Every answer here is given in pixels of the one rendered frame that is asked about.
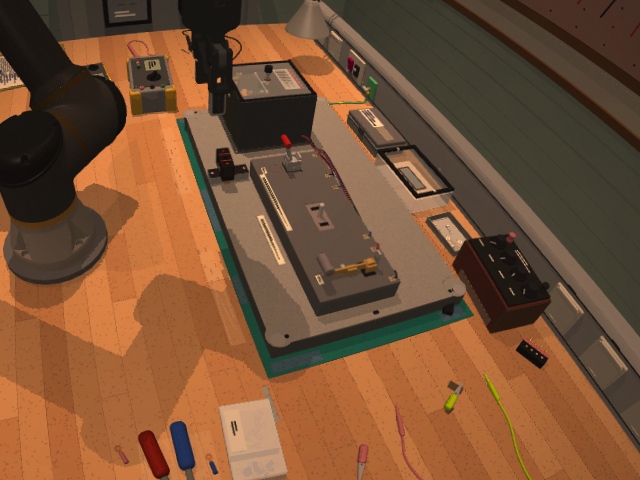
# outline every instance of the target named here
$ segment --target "lampshade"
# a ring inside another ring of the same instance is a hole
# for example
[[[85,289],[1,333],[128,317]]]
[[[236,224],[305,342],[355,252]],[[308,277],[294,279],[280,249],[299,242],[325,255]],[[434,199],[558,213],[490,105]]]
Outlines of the lampshade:
[[[331,33],[320,10],[319,0],[304,0],[285,30],[296,37],[312,40],[327,38]]]

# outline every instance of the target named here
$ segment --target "green mat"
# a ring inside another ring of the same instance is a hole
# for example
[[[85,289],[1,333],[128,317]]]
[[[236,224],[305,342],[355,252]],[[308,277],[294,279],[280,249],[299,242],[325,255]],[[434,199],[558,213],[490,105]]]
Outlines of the green mat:
[[[260,331],[258,321],[254,315],[249,299],[245,292],[245,286],[240,280],[238,274],[238,268],[236,267],[233,257],[229,250],[229,243],[225,232],[223,231],[220,221],[218,220],[218,213],[213,205],[212,199],[209,195],[209,188],[205,179],[202,176],[200,164],[196,158],[193,145],[187,132],[187,127],[184,119],[178,119],[178,128],[182,135],[182,141],[189,155],[189,161],[191,162],[191,169],[198,182],[198,188],[202,195],[202,201],[209,215],[209,221],[213,227],[216,239],[220,245],[220,251],[222,252],[222,258],[224,259],[229,276],[233,282],[242,313],[249,326],[249,331],[253,337],[253,341],[258,349],[258,354],[264,365],[264,369],[267,372],[268,378],[278,377],[287,373],[302,370],[304,368],[319,365],[321,363],[337,360],[338,358],[347,357],[355,353],[364,352],[372,348],[386,345],[388,343],[402,340],[419,333],[427,332],[443,325],[448,325],[459,320],[463,320],[472,316],[471,310],[467,304],[463,301],[456,305],[453,315],[443,315],[441,312],[434,312],[428,315],[421,315],[411,320],[390,325],[387,327],[379,328],[361,335],[355,335],[353,337],[345,338],[335,342],[322,345],[320,347],[310,348],[300,352],[283,355],[277,358],[272,358],[267,349],[265,339]]]

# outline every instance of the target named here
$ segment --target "yellow and gray multimeter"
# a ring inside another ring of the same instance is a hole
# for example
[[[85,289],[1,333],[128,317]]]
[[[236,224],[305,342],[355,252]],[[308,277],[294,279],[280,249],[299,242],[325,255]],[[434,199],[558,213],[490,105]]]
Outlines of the yellow and gray multimeter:
[[[133,115],[178,109],[166,55],[127,58],[127,73]]]

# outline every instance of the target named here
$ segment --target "pink handled screwdriver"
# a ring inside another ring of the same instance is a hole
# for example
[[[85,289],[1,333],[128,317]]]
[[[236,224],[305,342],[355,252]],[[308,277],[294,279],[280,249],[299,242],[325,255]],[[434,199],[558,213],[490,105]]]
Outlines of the pink handled screwdriver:
[[[360,445],[360,450],[358,450],[358,480],[362,480],[362,474],[364,473],[364,464],[367,463],[367,453],[369,452],[369,447],[366,445]]]

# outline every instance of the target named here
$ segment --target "blue screwdriver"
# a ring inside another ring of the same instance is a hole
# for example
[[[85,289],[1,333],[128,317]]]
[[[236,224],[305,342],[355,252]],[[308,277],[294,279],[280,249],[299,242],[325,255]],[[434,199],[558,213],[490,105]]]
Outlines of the blue screwdriver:
[[[194,480],[191,469],[196,466],[196,459],[193,457],[193,449],[189,441],[189,433],[184,422],[174,422],[169,427],[173,446],[176,449],[176,458],[180,470],[184,470],[188,480]]]

